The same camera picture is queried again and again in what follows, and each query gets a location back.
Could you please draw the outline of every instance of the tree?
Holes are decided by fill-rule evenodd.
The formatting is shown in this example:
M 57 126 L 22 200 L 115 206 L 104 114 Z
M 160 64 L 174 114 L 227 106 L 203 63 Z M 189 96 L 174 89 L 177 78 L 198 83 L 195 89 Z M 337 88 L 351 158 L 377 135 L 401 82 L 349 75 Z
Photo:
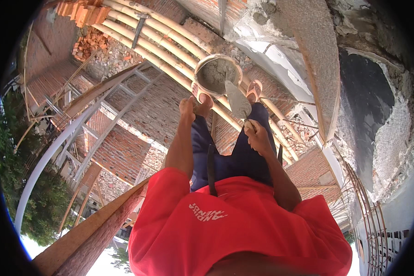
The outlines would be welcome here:
M 116 249 L 116 254 L 113 254 L 112 257 L 115 259 L 115 261 L 111 264 L 115 268 L 123 268 L 124 273 L 132 273 L 132 270 L 130 270 L 129 266 L 129 254 L 124 249 Z
M 355 242 L 355 239 L 354 239 L 354 234 L 353 234 L 353 232 L 345 232 L 345 233 L 343 233 L 343 236 L 345 237 L 345 239 L 347 240 L 347 242 L 351 245 L 351 244 L 353 244 L 354 242 Z
M 22 141 L 16 154 L 17 141 L 28 127 L 23 97 L 9 92 L 2 98 L 0 113 L 0 181 L 3 196 L 12 220 L 26 184 L 26 161 L 41 144 L 41 136 L 32 129 Z M 56 231 L 63 218 L 71 195 L 67 183 L 48 164 L 42 171 L 31 193 L 23 217 L 21 234 L 28 235 L 40 246 L 56 240 Z

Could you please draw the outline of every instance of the navy blue pants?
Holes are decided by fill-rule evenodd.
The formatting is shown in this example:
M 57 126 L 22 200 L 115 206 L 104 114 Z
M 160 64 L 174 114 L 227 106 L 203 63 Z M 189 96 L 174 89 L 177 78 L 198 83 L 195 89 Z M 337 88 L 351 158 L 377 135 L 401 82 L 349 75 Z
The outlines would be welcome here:
M 252 112 L 248 119 L 258 121 L 269 133 L 271 148 L 276 153 L 275 141 L 271 135 L 268 124 L 268 112 L 265 107 L 257 102 L 252 106 Z M 196 191 L 208 185 L 207 181 L 207 152 L 209 145 L 215 145 L 207 128 L 204 117 L 197 115 L 192 123 L 192 146 L 193 146 L 193 185 L 190 191 Z M 215 182 L 233 176 L 248 176 L 258 182 L 273 186 L 273 181 L 264 157 L 253 150 L 248 144 L 248 136 L 242 128 L 232 155 L 220 155 L 215 147 Z

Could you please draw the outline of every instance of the sky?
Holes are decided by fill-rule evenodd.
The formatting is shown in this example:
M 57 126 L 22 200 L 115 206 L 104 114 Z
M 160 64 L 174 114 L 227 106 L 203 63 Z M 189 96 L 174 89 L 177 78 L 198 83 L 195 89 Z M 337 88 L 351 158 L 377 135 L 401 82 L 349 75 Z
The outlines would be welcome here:
M 26 251 L 29 254 L 29 257 L 31 259 L 35 258 L 38 254 L 43 252 L 47 246 L 38 246 L 38 244 L 29 239 L 27 236 L 21 236 L 20 239 L 22 240 L 22 243 L 24 247 L 26 248 Z M 353 250 L 353 262 L 351 263 L 351 269 L 348 273 L 348 276 L 359 276 L 359 256 L 356 251 L 356 246 L 354 243 L 351 245 L 351 249 Z M 97 261 L 94 263 L 92 268 L 89 270 L 87 275 L 89 276 L 127 276 L 127 275 L 133 275 L 133 274 L 126 274 L 124 273 L 123 269 L 114 268 L 111 262 L 113 262 L 113 258 L 111 255 L 114 253 L 113 248 L 105 249 L 103 253 L 98 257 Z

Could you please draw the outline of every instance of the white pipe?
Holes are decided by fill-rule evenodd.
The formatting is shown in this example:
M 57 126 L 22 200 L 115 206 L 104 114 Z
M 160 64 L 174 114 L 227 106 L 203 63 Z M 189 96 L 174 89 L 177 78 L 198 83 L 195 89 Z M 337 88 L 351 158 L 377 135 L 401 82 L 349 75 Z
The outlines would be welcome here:
M 20 201 L 18 202 L 17 212 L 15 214 L 15 230 L 17 231 L 18 235 L 20 235 L 20 231 L 22 229 L 22 222 L 23 222 L 23 215 L 25 213 L 26 205 L 28 203 L 29 196 L 32 193 L 32 189 L 35 186 L 41 172 L 43 171 L 44 167 L 46 167 L 47 163 L 57 151 L 57 149 L 61 146 L 61 144 L 69 137 L 74 130 L 83 123 L 84 119 L 88 116 L 88 114 L 92 111 L 91 106 L 87 108 L 85 112 L 83 112 L 71 125 L 69 125 L 61 134 L 58 136 L 57 139 L 52 143 L 49 149 L 44 153 L 43 157 L 35 166 L 34 170 L 29 177 L 25 188 L 23 189 L 22 196 L 20 197 Z

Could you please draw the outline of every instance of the bowl of mortar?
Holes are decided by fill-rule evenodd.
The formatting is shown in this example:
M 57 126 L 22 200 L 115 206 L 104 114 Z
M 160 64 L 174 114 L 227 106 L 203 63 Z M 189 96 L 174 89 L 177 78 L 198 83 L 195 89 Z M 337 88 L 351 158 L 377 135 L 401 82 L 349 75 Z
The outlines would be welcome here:
M 195 82 L 211 96 L 217 98 L 226 94 L 226 80 L 235 86 L 242 81 L 242 69 L 232 58 L 215 54 L 201 59 L 196 65 Z

